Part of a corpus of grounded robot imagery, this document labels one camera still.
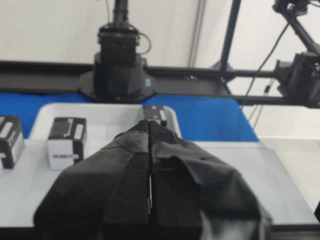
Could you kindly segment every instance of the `small box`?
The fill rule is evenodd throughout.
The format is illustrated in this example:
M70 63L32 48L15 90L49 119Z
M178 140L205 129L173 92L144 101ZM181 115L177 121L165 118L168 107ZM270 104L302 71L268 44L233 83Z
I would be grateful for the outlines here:
M167 116L163 106L143 106L143 115L146 120L153 120L164 127L167 126Z
M13 169L23 148L20 118L0 116L0 169Z
M82 161L86 139L85 118L56 117L47 141L50 168L63 170Z

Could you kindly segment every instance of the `black metal frame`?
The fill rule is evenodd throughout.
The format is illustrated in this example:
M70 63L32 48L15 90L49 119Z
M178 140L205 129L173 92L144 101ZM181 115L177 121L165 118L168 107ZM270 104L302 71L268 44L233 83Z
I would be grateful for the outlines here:
M234 70L228 65L228 58L232 40L238 19L241 0L233 0L221 60L213 68L183 68L183 67L157 67L145 65L144 70L154 79L152 86L145 87L147 94L141 93L136 99L128 98L119 102L133 103L143 100L152 95L192 95L216 98L236 99L239 104L243 103L245 96L233 95L227 83L238 77L253 77L255 70ZM304 43L314 41L304 31L299 22L293 22L292 27L297 31L300 38L309 39ZM308 49L318 50L318 45L309 45ZM91 64L68 64L68 63L37 63L37 62L10 62L0 61L0 91L21 92L37 94L57 93L83 93L89 98L97 99L92 90ZM258 78L276 78L273 71L261 71ZM101 102L117 102L117 100L98 99ZM283 97L249 96L246 105L305 105ZM308 105L310 108L320 108L318 103Z

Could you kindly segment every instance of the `gray table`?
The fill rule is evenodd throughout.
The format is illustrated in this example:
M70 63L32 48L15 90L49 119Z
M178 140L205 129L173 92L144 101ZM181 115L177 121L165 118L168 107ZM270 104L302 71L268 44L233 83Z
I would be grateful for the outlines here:
M97 149L88 142L89 152ZM236 167L276 225L317 224L313 212L276 154L261 143L198 142ZM32 227L33 215L60 171L50 170L46 142L25 140L13 170L0 170L0 227Z

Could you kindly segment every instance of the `white wall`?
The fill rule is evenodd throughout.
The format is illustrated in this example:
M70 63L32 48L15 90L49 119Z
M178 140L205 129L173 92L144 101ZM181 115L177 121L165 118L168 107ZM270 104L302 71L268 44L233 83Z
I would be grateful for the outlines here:
M1 0L0 60L92 63L106 9L105 0ZM129 1L130 23L152 40L149 65L187 64L196 9L195 0Z
M231 9L231 0L209 0L205 12L203 34L196 61L197 67L209 67L221 57L225 31ZM243 0L233 38L230 65L235 69L256 70L272 49L286 25L283 17L272 9L273 0ZM313 38L320 42L320 8L309 6L308 15L299 18ZM276 60L292 61L295 53L305 47L291 28L281 39L264 70L273 70ZM229 84L235 94L245 94L251 79L240 78ZM250 92L262 95L269 79L257 78ZM274 84L270 94L280 96ZM253 108L245 107L248 117ZM264 106L256 127L259 136L316 137L320 138L320 109L293 106Z

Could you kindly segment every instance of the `white plastic tray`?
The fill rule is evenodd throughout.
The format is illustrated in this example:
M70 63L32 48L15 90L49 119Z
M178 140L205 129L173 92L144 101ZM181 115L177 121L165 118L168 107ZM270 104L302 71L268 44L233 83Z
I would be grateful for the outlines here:
M181 137L175 111L168 106L164 106L164 111L168 129ZM143 106L140 104L50 103L39 110L28 139L48 139L53 121L58 117L86 118L87 143L90 144L85 157L144 119Z

